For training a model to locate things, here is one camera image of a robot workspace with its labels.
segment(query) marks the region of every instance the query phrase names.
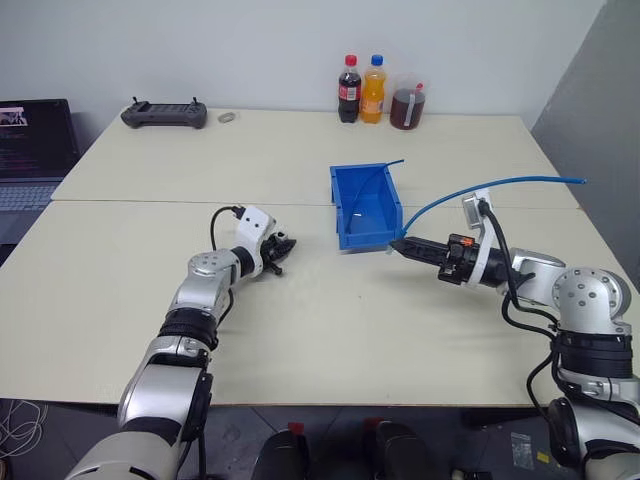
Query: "blue cable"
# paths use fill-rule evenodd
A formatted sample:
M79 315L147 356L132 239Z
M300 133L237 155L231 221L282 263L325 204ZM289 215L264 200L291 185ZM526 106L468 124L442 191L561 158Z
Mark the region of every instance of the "blue cable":
M411 217L411 220L407 222L402 231L400 232L400 238L404 238L407 234L407 231L422 214L428 212L433 207L440 205L441 203L446 202L447 200L451 200L452 198L459 197L460 195L464 195L465 193L473 192L475 190L479 190L481 188L489 188L494 187L496 185L504 185L505 183L520 183L520 182L555 182L555 183L574 183L583 185L587 183L584 178L571 178L571 177L545 177L540 175L529 175L526 177L512 177L512 178L503 178L502 180L494 180L493 182L481 183L480 185L475 185L473 187L465 188L463 190L459 190L455 193L451 193L446 195L435 202L431 202L429 205L425 205L420 210L416 212L416 214Z
M389 163L385 163L384 165L380 165L379 168L377 168L376 170L374 170L373 172L371 172L371 175L369 175L364 182L362 182L362 184L360 185L360 188L358 189L358 193L356 193L356 195L353 197L353 204L351 205L351 213L347 216L347 223L344 227L344 231L346 233L351 233L351 219L353 218L353 214L356 213L356 204L358 203L358 198L360 198L360 194L362 193L362 190L364 189L364 186L369 183L369 180L371 180L373 177L375 177L376 175L378 175L380 172L383 172L385 168L390 167L391 165L395 165L396 163L403 163L404 159L402 160L395 160L393 162L389 162Z

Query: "laptop screen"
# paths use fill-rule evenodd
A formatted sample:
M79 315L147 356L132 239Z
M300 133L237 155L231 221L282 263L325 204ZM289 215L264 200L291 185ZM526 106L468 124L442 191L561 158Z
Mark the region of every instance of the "laptop screen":
M0 102L0 180L64 177L79 157L66 100Z

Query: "laptop keyboard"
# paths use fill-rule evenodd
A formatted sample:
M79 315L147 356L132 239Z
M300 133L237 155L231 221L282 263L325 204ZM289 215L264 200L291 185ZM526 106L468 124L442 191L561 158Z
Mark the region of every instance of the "laptop keyboard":
M56 185L0 187L0 212L44 210Z

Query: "white wall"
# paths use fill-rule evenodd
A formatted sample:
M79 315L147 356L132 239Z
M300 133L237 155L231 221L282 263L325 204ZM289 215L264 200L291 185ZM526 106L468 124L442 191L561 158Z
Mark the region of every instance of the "white wall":
M0 98L66 97L84 140L132 95L333 110L345 53L428 110L533 125L604 0L0 0Z

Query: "laptop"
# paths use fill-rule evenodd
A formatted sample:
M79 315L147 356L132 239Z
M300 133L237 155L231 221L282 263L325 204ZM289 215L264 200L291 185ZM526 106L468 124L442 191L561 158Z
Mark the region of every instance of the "laptop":
M80 158L65 99L0 102L0 244L16 244Z

